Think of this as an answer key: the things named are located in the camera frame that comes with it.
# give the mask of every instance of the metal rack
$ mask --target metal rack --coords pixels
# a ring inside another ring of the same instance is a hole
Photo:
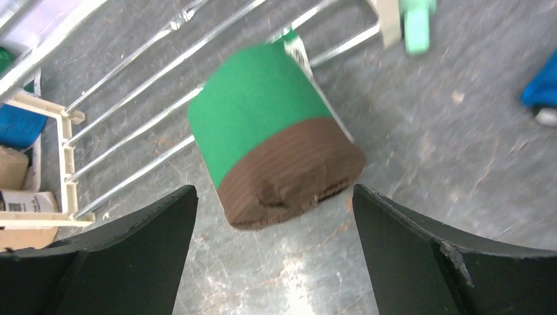
[[[25,80],[26,77],[28,77],[33,71],[35,71],[35,69],[40,67],[40,65],[47,61],[53,54],[55,54],[60,44],[64,40],[66,40],[68,36],[70,36],[84,20],[91,18],[94,15],[95,11],[105,2],[107,2],[107,0],[84,1],[70,16],[67,17],[67,19],[65,19],[65,21],[63,21],[63,23],[53,32],[53,34],[48,39],[46,39],[40,46],[38,46],[38,48],[23,56],[23,58],[21,58],[14,65],[14,67],[11,68],[11,70],[0,79],[0,97],[1,99],[6,100],[5,102],[7,104],[25,108],[34,112],[39,112],[56,119],[56,124],[58,126],[58,150],[60,152],[60,190],[62,192],[62,213],[49,215],[44,213],[24,213],[19,214],[19,217],[13,214],[10,215],[9,213],[0,213],[0,226],[9,226],[11,224],[19,226],[87,226],[88,224],[91,224],[95,221],[95,216],[94,214],[92,214],[92,212],[98,209],[103,203],[110,200],[113,196],[120,192],[120,190],[130,185],[132,182],[135,182],[137,179],[141,178],[142,176],[153,170],[155,167],[159,166],[161,163],[169,159],[177,152],[180,152],[182,149],[194,144],[195,139],[193,135],[188,136],[187,138],[176,144],[174,147],[145,165],[139,171],[132,174],[130,177],[107,191],[101,197],[95,199],[89,205],[86,205],[83,209],[78,208],[78,180],[84,174],[94,169],[95,166],[105,160],[108,156],[111,156],[114,152],[119,150],[129,141],[147,132],[150,128],[161,122],[165,117],[170,116],[176,110],[188,104],[189,101],[191,101],[202,91],[203,84],[188,92],[184,97],[174,102],[164,111],[154,116],[145,124],[141,125],[138,129],[128,134],[115,145],[107,149],[107,151],[96,157],[93,161],[89,162],[87,165],[78,170],[76,170],[74,164],[75,143],[81,140],[87,133],[91,132],[96,126],[101,124],[113,113],[125,107],[127,104],[130,104],[132,100],[134,100],[148,87],[157,82],[157,80],[168,74],[174,68],[178,67],[193,54],[197,53],[202,47],[219,36],[223,31],[232,26],[234,23],[238,22],[240,19],[244,18],[253,10],[256,10],[267,0],[254,0],[245,7],[242,7],[240,10],[230,15],[228,19],[216,26],[203,38],[199,39],[193,46],[184,51],[174,61],[170,62],[167,66],[163,67],[161,70],[159,70],[159,72],[147,79],[136,89],[128,93],[126,97],[121,99],[119,102],[113,105],[113,107],[96,118],[96,120],[90,122],[80,132],[72,135],[72,123],[81,123],[85,119],[85,114],[77,111],[77,108],[81,104],[83,104],[84,100],[101,89],[105,83],[109,82],[113,77],[118,75],[124,68],[130,65],[138,56],[151,48],[155,43],[159,42],[170,33],[176,32],[180,28],[183,28],[187,24],[187,22],[194,17],[196,12],[198,12],[209,1],[211,0],[196,0],[185,7],[183,10],[181,10],[159,32],[153,35],[153,37],[151,37],[146,43],[139,47],[134,53],[128,56],[124,61],[118,64],[100,81],[94,84],[88,91],[85,91],[67,108],[44,100],[40,100],[36,97],[25,94],[22,91],[18,91],[15,94],[14,92],[18,90],[17,87],[21,86],[21,83],[23,82],[23,80]],[[284,34],[285,31],[298,29],[308,20],[316,16],[318,13],[339,1],[342,0],[322,1],[312,9],[299,16],[297,19],[293,20],[291,23],[285,25],[275,34],[270,36],[268,38],[268,41],[276,39],[278,36]],[[379,33],[382,34],[383,42],[386,47],[400,40],[401,32],[397,0],[367,1],[377,13],[379,23],[355,35],[347,41],[344,41],[343,43],[340,43],[339,45],[332,47],[325,52],[322,52],[315,58],[308,60],[311,68],[315,68],[317,66],[320,66],[321,64],[324,64],[328,60],[335,58],[340,54],[352,49],[353,47],[360,45],[361,43]],[[21,9],[21,11],[25,11],[26,8],[28,9],[29,7],[30,6],[22,6],[23,9]],[[8,18],[7,20],[2,20],[0,18],[0,31],[3,29],[2,23],[13,24],[14,20],[20,18],[21,16],[22,14],[18,13],[12,15],[12,17]],[[341,127],[343,127],[342,122],[340,122],[340,120],[338,121]]]

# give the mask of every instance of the green paper wrap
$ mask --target green paper wrap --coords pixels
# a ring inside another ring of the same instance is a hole
[[[331,117],[283,40],[242,49],[209,78],[188,119],[218,189],[248,152],[302,121]]]

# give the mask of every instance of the blue object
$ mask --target blue object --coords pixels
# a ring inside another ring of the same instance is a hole
[[[44,115],[4,104],[0,106],[0,144],[27,148],[37,140],[46,122]]]
[[[557,108],[557,51],[526,86],[520,100],[525,107]]]

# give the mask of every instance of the cardboard box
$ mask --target cardboard box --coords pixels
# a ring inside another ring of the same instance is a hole
[[[0,146],[0,189],[22,189],[28,165],[25,154]]]
[[[57,212],[56,200],[51,192],[0,191],[0,211]],[[0,251],[27,247],[43,248],[54,241],[58,228],[4,227],[0,230]]]
[[[0,251],[27,247],[43,248],[54,241],[58,228],[33,230],[0,230]]]

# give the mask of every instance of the light green plastic piece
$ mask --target light green plastic piece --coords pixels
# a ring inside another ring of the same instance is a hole
[[[435,12],[436,6],[435,0],[399,0],[409,54],[422,54],[430,48],[430,15]]]

